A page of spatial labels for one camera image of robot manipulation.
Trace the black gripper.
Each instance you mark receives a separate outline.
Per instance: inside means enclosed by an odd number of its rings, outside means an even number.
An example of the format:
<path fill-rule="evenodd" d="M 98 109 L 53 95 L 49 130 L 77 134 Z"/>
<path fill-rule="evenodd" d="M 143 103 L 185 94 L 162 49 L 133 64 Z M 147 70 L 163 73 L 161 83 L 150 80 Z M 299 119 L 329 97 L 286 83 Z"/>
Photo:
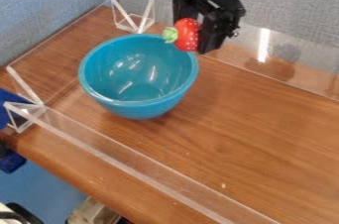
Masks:
<path fill-rule="evenodd" d="M 226 37 L 237 34 L 241 17 L 246 14 L 241 0 L 173 0 L 173 10 L 174 22 L 206 15 L 199 32 L 201 54 L 218 50 Z"/>

